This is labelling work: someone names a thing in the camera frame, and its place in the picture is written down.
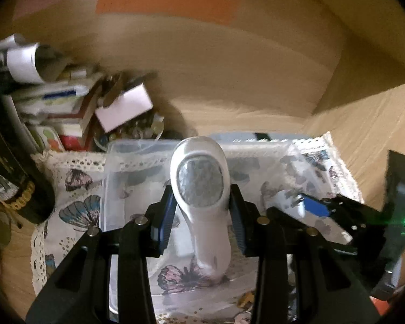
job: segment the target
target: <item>wooden wall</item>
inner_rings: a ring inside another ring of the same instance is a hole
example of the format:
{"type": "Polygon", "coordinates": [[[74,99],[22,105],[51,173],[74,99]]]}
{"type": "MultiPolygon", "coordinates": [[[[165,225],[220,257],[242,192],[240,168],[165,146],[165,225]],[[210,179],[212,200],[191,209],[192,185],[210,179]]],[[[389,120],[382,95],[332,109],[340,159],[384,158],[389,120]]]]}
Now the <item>wooden wall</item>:
{"type": "MultiPolygon", "coordinates": [[[[405,154],[405,69],[359,38],[339,67],[303,132],[330,131],[366,204],[381,209],[388,150],[405,154]]],[[[403,265],[405,280],[405,258],[403,265]]]]}
{"type": "Polygon", "coordinates": [[[0,7],[0,38],[19,32],[109,72],[156,71],[149,88],[154,102],[171,126],[188,134],[299,131],[348,34],[318,0],[241,0],[230,26],[96,15],[96,0],[67,0],[12,21],[14,4],[0,7]]]}
{"type": "Polygon", "coordinates": [[[397,0],[320,0],[357,36],[405,67],[405,11],[397,0]]]}

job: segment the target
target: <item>butterfly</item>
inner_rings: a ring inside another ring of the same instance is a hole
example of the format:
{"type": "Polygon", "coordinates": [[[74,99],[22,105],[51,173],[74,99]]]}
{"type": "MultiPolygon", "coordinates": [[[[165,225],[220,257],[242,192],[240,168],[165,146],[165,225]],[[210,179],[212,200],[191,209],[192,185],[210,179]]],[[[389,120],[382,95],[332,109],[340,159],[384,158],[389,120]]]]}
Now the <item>butterfly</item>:
{"type": "Polygon", "coordinates": [[[306,177],[300,175],[294,164],[292,162],[297,161],[297,158],[294,156],[283,156],[279,162],[286,164],[285,171],[286,173],[295,179],[295,183],[298,185],[304,184],[306,182],[306,177]]]}
{"type": "Polygon", "coordinates": [[[339,175],[336,173],[335,168],[333,166],[330,167],[329,174],[332,181],[336,182],[337,180],[339,180],[339,175]]]}
{"type": "Polygon", "coordinates": [[[124,177],[126,186],[142,184],[148,177],[158,174],[162,169],[162,166],[154,166],[141,171],[126,172],[126,177],[124,177]]]}
{"type": "Polygon", "coordinates": [[[311,165],[315,168],[318,168],[320,171],[325,172],[327,168],[324,166],[324,162],[329,159],[327,152],[325,150],[318,151],[318,152],[311,152],[303,154],[306,161],[308,161],[311,165]]]}
{"type": "Polygon", "coordinates": [[[290,189],[285,191],[285,198],[289,199],[290,197],[296,197],[301,193],[299,189],[290,189]]]}
{"type": "Polygon", "coordinates": [[[181,271],[176,266],[165,266],[158,276],[158,285],[165,290],[164,295],[201,289],[214,284],[210,278],[201,275],[195,257],[192,257],[189,270],[187,267],[181,271]]]}
{"type": "Polygon", "coordinates": [[[53,254],[46,254],[45,255],[45,271],[46,271],[46,278],[48,279],[51,274],[56,270],[56,262],[54,259],[53,254]]]}
{"type": "Polygon", "coordinates": [[[251,158],[228,158],[228,169],[232,182],[248,183],[250,181],[248,172],[259,169],[259,161],[255,157],[251,158]]]}
{"type": "Polygon", "coordinates": [[[118,197],[119,197],[119,199],[124,200],[124,199],[127,199],[127,198],[130,196],[130,194],[131,194],[131,193],[127,192],[126,190],[121,189],[121,190],[119,190],[119,192],[118,192],[118,197]]]}
{"type": "Polygon", "coordinates": [[[66,175],[66,191],[74,191],[80,187],[85,187],[87,190],[92,182],[93,179],[90,177],[90,175],[80,171],[79,169],[71,169],[66,175]]]}
{"type": "Polygon", "coordinates": [[[309,195],[312,195],[312,196],[315,196],[315,194],[317,193],[316,187],[315,187],[315,185],[314,185],[311,181],[309,181],[309,182],[306,184],[306,190],[305,190],[305,192],[306,192],[307,194],[309,194],[309,195]]]}
{"type": "Polygon", "coordinates": [[[267,209],[266,201],[272,199],[281,190],[283,190],[282,185],[279,188],[271,188],[270,183],[268,181],[263,182],[259,189],[259,191],[261,193],[260,198],[259,198],[259,202],[261,203],[261,206],[264,209],[267,209]]]}
{"type": "Polygon", "coordinates": [[[251,322],[251,313],[242,312],[234,317],[234,324],[249,324],[251,322]]]}
{"type": "Polygon", "coordinates": [[[65,223],[74,225],[81,229],[99,224],[100,197],[98,195],[90,195],[84,202],[75,201],[63,208],[59,212],[59,217],[65,223]]]}
{"type": "Polygon", "coordinates": [[[320,178],[323,183],[325,183],[326,180],[324,179],[324,176],[322,175],[322,173],[321,173],[318,169],[314,169],[314,171],[315,171],[315,175],[316,175],[318,178],[320,178]]]}
{"type": "Polygon", "coordinates": [[[48,236],[48,221],[46,221],[45,225],[43,226],[43,239],[45,240],[47,236],[48,236]]]}

